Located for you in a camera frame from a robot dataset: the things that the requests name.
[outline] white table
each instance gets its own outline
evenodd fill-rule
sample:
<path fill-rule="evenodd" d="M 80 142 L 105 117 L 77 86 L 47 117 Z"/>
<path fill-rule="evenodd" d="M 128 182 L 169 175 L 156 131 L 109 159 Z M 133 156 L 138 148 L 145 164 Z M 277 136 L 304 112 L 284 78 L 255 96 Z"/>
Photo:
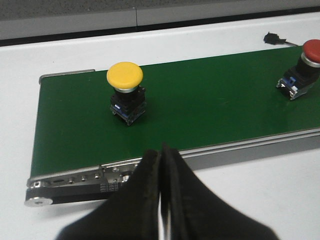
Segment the white table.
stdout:
<path fill-rule="evenodd" d="M 39 76 L 105 70 L 120 61 L 148 65 L 281 48 L 263 42 L 268 32 L 302 45 L 320 39 L 319 30 L 320 12 L 316 12 L 0 47 L 0 239 L 53 239 L 63 226 L 102 203 L 24 206 Z M 226 202 L 272 227 L 282 240 L 320 239 L 320 143 L 313 150 L 196 174 Z"/>

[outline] yellow mushroom button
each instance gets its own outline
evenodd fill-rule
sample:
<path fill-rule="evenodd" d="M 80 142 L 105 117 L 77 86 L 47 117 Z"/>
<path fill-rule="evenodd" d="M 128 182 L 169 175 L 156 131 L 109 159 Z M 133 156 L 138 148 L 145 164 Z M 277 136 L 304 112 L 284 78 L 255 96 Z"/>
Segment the yellow mushroom button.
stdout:
<path fill-rule="evenodd" d="M 106 73 L 108 83 L 116 89 L 132 89 L 137 87 L 144 74 L 142 69 L 133 62 L 118 62 Z"/>

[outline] green belt surface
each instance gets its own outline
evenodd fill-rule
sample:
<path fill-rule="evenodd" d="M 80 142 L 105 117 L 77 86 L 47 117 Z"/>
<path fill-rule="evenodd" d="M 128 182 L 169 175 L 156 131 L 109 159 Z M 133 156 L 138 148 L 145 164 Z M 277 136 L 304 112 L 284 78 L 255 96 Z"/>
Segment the green belt surface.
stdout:
<path fill-rule="evenodd" d="M 276 88 L 301 47 L 142 66 L 147 109 L 110 111 L 106 71 L 43 78 L 31 177 L 137 158 L 162 142 L 195 149 L 320 127 L 320 83 L 290 101 Z"/>

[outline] green conveyor belt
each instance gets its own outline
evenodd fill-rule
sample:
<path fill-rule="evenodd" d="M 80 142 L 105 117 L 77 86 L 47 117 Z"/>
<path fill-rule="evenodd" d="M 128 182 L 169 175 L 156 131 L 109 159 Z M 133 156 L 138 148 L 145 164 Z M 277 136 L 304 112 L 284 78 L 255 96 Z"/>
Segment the green conveyor belt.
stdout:
<path fill-rule="evenodd" d="M 277 80 L 301 47 L 142 66 L 147 111 L 131 126 L 109 110 L 106 71 L 46 77 L 31 177 L 320 127 L 320 82 L 289 101 Z"/>

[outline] mushroom push button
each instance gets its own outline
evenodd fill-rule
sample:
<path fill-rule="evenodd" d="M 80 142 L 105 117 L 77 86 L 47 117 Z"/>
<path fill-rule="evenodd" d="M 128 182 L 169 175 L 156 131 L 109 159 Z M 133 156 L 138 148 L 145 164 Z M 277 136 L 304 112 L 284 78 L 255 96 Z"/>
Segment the mushroom push button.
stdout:
<path fill-rule="evenodd" d="M 295 66 L 288 69 L 276 87 L 288 94 L 290 100 L 306 94 L 320 76 L 320 40 L 304 43 L 303 52 Z"/>
<path fill-rule="evenodd" d="M 146 111 L 146 89 L 140 86 L 142 69 L 133 62 L 118 62 L 106 73 L 114 94 L 110 99 L 110 110 L 130 126 Z"/>

